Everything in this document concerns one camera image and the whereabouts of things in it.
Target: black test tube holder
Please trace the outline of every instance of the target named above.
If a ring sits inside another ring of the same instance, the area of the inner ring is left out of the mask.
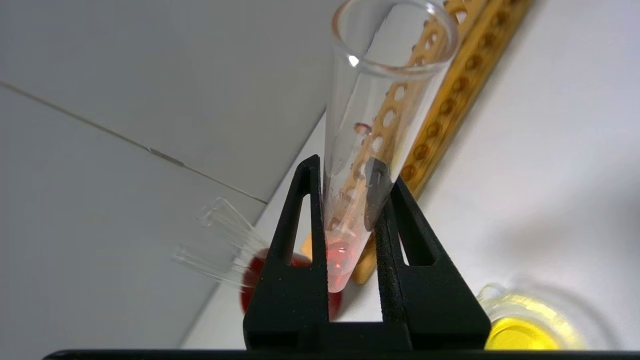
[[[320,176],[318,155],[296,169],[244,317],[246,351],[62,350],[45,360],[640,359],[639,352],[484,351],[490,321],[401,178],[374,225],[383,321],[329,322],[326,257],[290,266],[307,194],[312,251],[326,252]]]

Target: test tube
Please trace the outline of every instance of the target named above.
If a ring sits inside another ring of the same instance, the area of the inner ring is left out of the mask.
[[[329,292],[342,290],[458,48],[423,0],[349,0],[335,12],[323,220]]]

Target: white countertop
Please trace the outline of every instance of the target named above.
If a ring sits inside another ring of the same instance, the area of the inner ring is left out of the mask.
[[[640,1],[538,1],[419,199],[472,291],[521,276],[562,288],[634,349],[639,15]],[[265,238],[296,165],[323,147],[324,117],[257,222]],[[341,321],[381,320],[375,275],[345,291]],[[218,288],[184,346],[244,348],[236,290]]]

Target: white wall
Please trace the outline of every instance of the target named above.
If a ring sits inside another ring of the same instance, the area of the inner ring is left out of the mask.
[[[266,202],[322,115],[340,2],[2,1],[0,79]]]
[[[214,284],[175,244],[218,196],[257,219],[324,109],[339,3],[0,2],[3,356],[180,343]]]
[[[0,348],[176,347],[214,283],[170,261],[202,206],[263,204],[0,86]]]

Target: glass beaker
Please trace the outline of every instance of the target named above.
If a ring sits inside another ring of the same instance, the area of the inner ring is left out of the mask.
[[[492,322],[486,350],[615,350],[618,342],[602,315],[559,288],[520,279],[491,283],[477,296]]]
[[[458,48],[436,3],[349,0],[334,14],[323,213],[329,292],[344,288]]]

